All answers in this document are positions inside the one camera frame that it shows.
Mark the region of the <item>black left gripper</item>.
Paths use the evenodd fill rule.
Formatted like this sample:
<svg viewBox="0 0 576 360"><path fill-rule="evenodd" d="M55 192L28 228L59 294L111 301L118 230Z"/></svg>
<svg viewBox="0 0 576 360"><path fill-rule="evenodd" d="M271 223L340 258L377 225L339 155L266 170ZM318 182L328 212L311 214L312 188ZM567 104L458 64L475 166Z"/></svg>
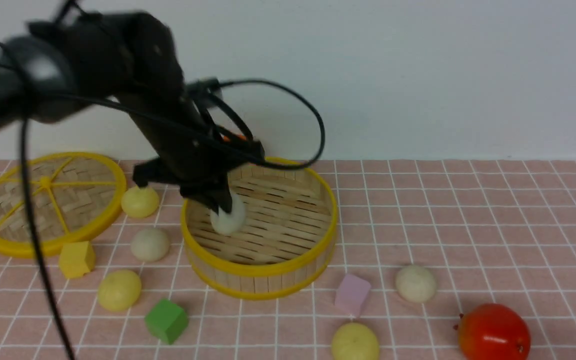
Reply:
<svg viewBox="0 0 576 360"><path fill-rule="evenodd" d="M259 160L265 159L260 141L220 139L216 127L201 116L190 102L165 100L148 93L129 93L128 108L149 116L174 121L227 146L233 146ZM233 211L233 196L227 174L246 163L232 153L202 144L196 136L182 133L171 125L131 114L138 130L146 137L157 157L134 166L133 182L141 188L151 183L176 185L184 198L201 203L215 214Z"/></svg>

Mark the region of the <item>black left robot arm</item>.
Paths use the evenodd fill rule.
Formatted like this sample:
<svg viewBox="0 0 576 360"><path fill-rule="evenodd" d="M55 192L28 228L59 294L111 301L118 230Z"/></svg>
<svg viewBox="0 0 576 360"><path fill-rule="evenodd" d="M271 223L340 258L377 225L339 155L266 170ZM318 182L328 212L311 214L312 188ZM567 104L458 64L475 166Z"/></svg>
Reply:
<svg viewBox="0 0 576 360"><path fill-rule="evenodd" d="M183 198L230 214L227 175L245 160L207 141L263 151L258 141L222 139L208 113L224 104L219 86L215 77L185 82L171 30L146 12L30 22L0 49L0 129L24 115L54 124L114 97L157 154L135 164L133 182L176 185Z"/></svg>

